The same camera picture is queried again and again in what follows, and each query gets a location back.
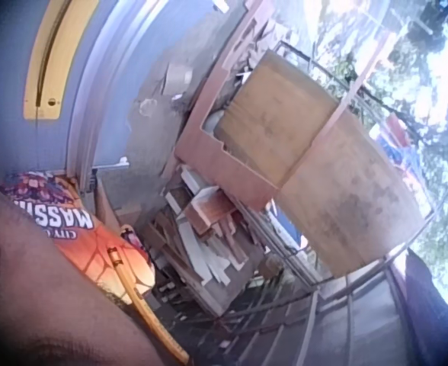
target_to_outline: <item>ground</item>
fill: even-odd
[[[132,133],[126,156],[130,167],[122,171],[99,173],[114,209],[125,204],[141,203],[142,215],[138,223],[143,223],[165,205],[160,193],[166,182],[160,174],[186,118],[186,114],[182,112],[245,12],[242,1],[227,2],[230,6],[227,14],[219,11],[209,13],[173,48],[164,52],[153,66],[128,115]],[[279,1],[274,3],[275,8],[278,8],[274,18],[296,30],[300,36],[300,47],[309,53],[312,42],[304,18],[303,0],[288,1],[286,5]],[[194,69],[188,92],[176,102],[172,102],[170,97],[162,96],[160,92],[171,61]],[[155,110],[148,117],[139,113],[139,103],[147,98],[153,98],[157,102]]]

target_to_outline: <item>dark fabric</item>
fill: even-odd
[[[411,250],[404,296],[422,363],[448,365],[448,304],[435,288],[429,268]]]

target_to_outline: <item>human skin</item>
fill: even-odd
[[[22,364],[162,364],[133,321],[1,193],[0,343]]]

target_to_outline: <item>yellow handle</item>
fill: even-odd
[[[151,331],[162,341],[163,345],[176,357],[182,364],[188,364],[189,356],[186,351],[180,347],[180,345],[173,339],[171,334],[166,330],[166,328],[160,323],[159,319],[156,317],[155,313],[151,310],[148,304],[141,298],[139,298],[136,293],[135,287],[131,285],[130,280],[126,276],[124,263],[119,255],[116,248],[110,248],[107,250],[109,253],[112,265],[119,276],[127,294],[129,295],[131,301],[136,306],[136,309],[141,314],[142,318],[151,329]]]

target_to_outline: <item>stained plywood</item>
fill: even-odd
[[[342,276],[409,239],[423,219],[401,176],[349,111],[302,159],[337,106],[307,75],[267,53],[216,136],[280,189],[278,205]]]

